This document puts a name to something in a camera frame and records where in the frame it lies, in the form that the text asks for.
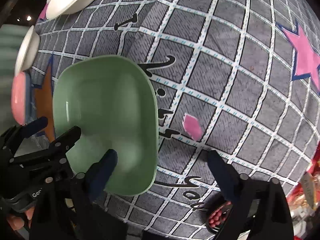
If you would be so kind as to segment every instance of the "green plastic container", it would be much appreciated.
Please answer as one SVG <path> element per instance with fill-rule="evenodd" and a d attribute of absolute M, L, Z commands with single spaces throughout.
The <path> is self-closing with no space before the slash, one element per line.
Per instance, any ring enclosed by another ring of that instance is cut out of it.
<path fill-rule="evenodd" d="M 67 153 L 75 173 L 86 172 L 108 149 L 118 164 L 106 191 L 137 195 L 156 175 L 158 113 L 154 89 L 131 60 L 102 56 L 78 62 L 60 75 L 53 94 L 56 135 L 77 125 L 81 138 Z"/>

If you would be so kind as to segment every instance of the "table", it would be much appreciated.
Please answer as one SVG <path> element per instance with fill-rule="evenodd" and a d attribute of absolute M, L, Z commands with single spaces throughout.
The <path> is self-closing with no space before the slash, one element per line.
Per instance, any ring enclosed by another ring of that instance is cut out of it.
<path fill-rule="evenodd" d="M 135 13 L 137 23 L 120 26 Z M 210 239 L 204 208 L 219 191 L 205 161 L 210 149 L 239 173 L 277 177 L 288 194 L 319 141 L 319 97 L 310 78 L 291 81 L 295 50 L 276 25 L 292 29 L 295 19 L 319 51 L 320 22 L 305 0 L 95 0 L 38 22 L 35 84 L 51 54 L 53 86 L 63 70 L 89 57 L 175 57 L 173 65 L 149 70 L 158 108 L 166 110 L 155 183 L 142 195 L 105 193 L 97 203 L 156 234 Z M 185 114 L 199 120 L 198 141 L 183 129 Z"/>

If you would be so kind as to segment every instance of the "screw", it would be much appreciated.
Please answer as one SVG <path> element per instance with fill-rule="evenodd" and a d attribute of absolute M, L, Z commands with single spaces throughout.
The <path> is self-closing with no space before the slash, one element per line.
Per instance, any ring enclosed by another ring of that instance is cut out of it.
<path fill-rule="evenodd" d="M 279 179 L 274 178 L 274 177 L 271 179 L 271 181 L 272 181 L 272 183 L 274 183 L 274 184 L 278 184 L 278 183 L 279 183 Z"/>
<path fill-rule="evenodd" d="M 65 164 L 66 162 L 67 162 L 67 159 L 66 158 L 62 158 L 62 159 L 60 159 L 60 161 L 59 161 L 61 164 Z"/>
<path fill-rule="evenodd" d="M 249 178 L 249 176 L 245 173 L 241 173 L 240 174 L 240 179 L 243 179 L 243 180 L 247 180 Z"/>
<path fill-rule="evenodd" d="M 51 182 L 53 182 L 53 178 L 52 178 L 52 177 L 47 177 L 47 178 L 45 179 L 45 182 L 46 182 L 46 183 L 51 183 Z"/>
<path fill-rule="evenodd" d="M 76 175 L 76 178 L 77 179 L 83 179 L 84 178 L 84 173 L 83 172 L 80 172 Z"/>

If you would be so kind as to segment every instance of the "black dot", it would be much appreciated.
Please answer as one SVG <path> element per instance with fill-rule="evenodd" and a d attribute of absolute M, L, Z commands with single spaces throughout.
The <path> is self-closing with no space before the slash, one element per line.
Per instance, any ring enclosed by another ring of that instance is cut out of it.
<path fill-rule="evenodd" d="M 161 97 L 164 97 L 165 96 L 165 91 L 162 89 L 162 88 L 158 88 L 157 90 L 157 94 Z"/>

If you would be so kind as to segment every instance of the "pink star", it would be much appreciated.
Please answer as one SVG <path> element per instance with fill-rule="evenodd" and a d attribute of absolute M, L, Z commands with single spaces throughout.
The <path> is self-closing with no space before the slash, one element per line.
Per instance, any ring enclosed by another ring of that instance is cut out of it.
<path fill-rule="evenodd" d="M 292 80 L 311 77 L 312 82 L 320 92 L 320 79 L 318 69 L 320 56 L 313 50 L 300 24 L 297 25 L 297 33 L 280 26 L 280 30 L 288 38 L 296 50 L 296 60 L 293 66 Z"/>

